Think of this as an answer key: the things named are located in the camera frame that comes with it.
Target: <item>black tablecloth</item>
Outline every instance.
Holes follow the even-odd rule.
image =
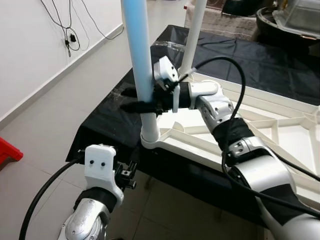
[[[152,64],[168,56],[178,68],[182,62],[187,35],[187,28],[169,25],[151,46]],[[243,67],[250,87],[314,105],[320,104],[320,70],[319,59],[316,57],[293,57],[280,48],[201,32],[193,64],[218,55],[237,60]],[[223,60],[209,63],[199,72],[240,83],[237,70]],[[122,103],[136,100],[120,94],[125,88],[134,85],[131,69],[81,124],[67,161],[72,160],[79,149],[91,144],[116,146],[117,161],[128,163],[130,160],[139,160],[138,168],[142,172],[263,225],[259,213],[250,203],[239,199],[221,172],[164,149],[147,150],[141,146],[139,114],[128,114],[120,109]]]

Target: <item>white plastic frame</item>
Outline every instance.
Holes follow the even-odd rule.
[[[194,82],[216,81],[233,102],[241,86],[199,73]],[[320,176],[320,107],[247,87],[239,113],[253,133],[261,137],[277,154]],[[157,119],[160,138],[143,142],[146,148],[163,148],[207,167],[221,171],[221,151],[198,110],[180,109]],[[291,169],[302,201],[319,208],[320,184]]]

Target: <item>white pole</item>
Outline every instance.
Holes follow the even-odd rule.
[[[194,13],[192,17],[191,27],[189,29],[188,38],[186,40],[186,46],[182,59],[182,64],[179,69],[180,74],[188,72],[192,68],[192,62],[194,60],[197,42],[200,34],[202,21],[207,6],[207,0],[196,0]]]
[[[153,99],[153,74],[148,32],[146,0],[122,1],[126,31],[129,41],[133,75],[139,101]],[[155,113],[141,114],[141,137],[146,142],[156,142],[160,137]]]

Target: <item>tile floor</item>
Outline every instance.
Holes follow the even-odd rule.
[[[183,26],[186,0],[147,2],[150,41],[168,24]],[[127,33],[102,46],[52,90],[0,131],[24,152],[20,162],[0,172],[0,239],[17,240],[27,208],[44,182],[64,164],[75,133],[94,107],[131,68]],[[138,187],[125,192],[124,204],[112,214],[108,239],[125,240],[255,240],[257,227],[153,180],[136,175]],[[27,240],[56,240],[85,188],[83,167],[76,165],[57,179],[39,202]]]

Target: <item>red object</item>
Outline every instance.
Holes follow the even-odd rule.
[[[0,164],[2,164],[8,157],[19,161],[23,156],[24,154],[20,152],[18,148],[12,146],[0,137]]]

